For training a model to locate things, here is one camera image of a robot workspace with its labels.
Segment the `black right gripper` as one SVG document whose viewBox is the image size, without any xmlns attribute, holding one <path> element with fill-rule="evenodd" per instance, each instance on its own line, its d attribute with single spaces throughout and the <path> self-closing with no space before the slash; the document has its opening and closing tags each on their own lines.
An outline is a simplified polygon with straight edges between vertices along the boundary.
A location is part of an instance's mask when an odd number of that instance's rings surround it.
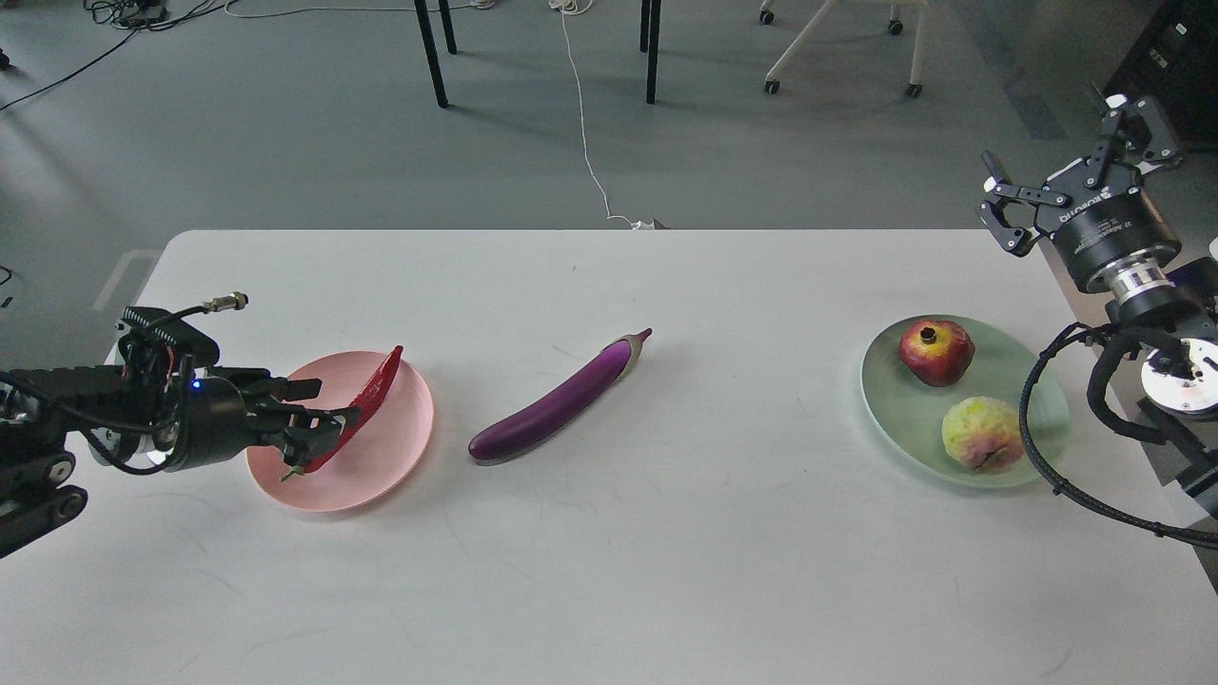
<svg viewBox="0 0 1218 685">
<path fill-rule="evenodd" d="M 995 152 L 980 154 L 988 173 L 977 205 L 983 225 L 1017 257 L 1047 239 L 1082 293 L 1108 289 L 1102 273 L 1113 262 L 1149 254 L 1158 264 L 1169 264 L 1181 251 L 1142 189 L 1149 174 L 1183 165 L 1174 126 L 1149 95 L 1117 94 L 1105 104 L 1089 154 L 1039 186 L 1015 183 Z"/>
</svg>

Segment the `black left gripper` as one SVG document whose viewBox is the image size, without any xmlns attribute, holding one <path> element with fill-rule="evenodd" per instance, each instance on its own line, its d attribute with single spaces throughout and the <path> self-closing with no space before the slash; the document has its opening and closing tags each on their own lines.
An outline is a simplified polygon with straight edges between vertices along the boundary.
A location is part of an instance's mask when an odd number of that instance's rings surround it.
<svg viewBox="0 0 1218 685">
<path fill-rule="evenodd" d="M 323 382 L 253 367 L 223 367 L 219 345 L 191 323 L 217 306 L 169 311 L 128 306 L 116 351 L 133 391 L 114 424 L 114 464 L 130 474 L 184 470 L 275 449 L 290 469 L 329 460 L 361 427 L 361 408 L 312 410 Z"/>
</svg>

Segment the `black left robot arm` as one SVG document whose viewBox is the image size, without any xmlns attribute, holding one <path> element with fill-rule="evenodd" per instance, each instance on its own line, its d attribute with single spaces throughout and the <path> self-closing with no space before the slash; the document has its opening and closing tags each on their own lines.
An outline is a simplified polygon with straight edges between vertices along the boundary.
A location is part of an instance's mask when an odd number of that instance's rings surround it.
<svg viewBox="0 0 1218 685">
<path fill-rule="evenodd" d="M 2 373 L 2 555 L 86 508 L 86 490 L 69 484 L 69 434 L 134 477 L 227 462 L 248 447 L 274 449 L 290 474 L 303 474 L 339 450 L 361 407 L 311 410 L 304 401 L 322 394 L 319 379 L 220 367 L 217 342 L 188 321 L 247 303 L 231 293 L 178 311 L 127 307 L 117 363 Z"/>
</svg>

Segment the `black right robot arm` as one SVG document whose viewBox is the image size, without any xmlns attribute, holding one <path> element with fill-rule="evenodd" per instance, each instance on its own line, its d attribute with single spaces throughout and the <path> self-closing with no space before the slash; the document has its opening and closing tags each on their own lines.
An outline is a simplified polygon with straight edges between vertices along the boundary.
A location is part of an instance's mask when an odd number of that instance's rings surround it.
<svg viewBox="0 0 1218 685">
<path fill-rule="evenodd" d="M 1038 186 L 1022 186 L 991 152 L 977 213 L 1005 252 L 1017 257 L 1047 240 L 1075 289 L 1106 294 L 1108 323 L 1071 323 L 1032 364 L 1019 392 L 1019 438 L 1030 464 L 1054 494 L 1118 523 L 1213 550 L 1211 531 L 1145 520 L 1071 484 L 1030 436 L 1030 395 L 1050 362 L 1072 342 L 1100 355 L 1085 401 L 1094 417 L 1121 438 L 1168 445 L 1185 460 L 1177 477 L 1202 516 L 1216 517 L 1216 450 L 1192 427 L 1216 421 L 1216 255 L 1170 268 L 1181 243 L 1145 190 L 1156 169 L 1175 168 L 1181 145 L 1152 96 L 1099 99 L 1101 117 L 1091 147 Z"/>
</svg>

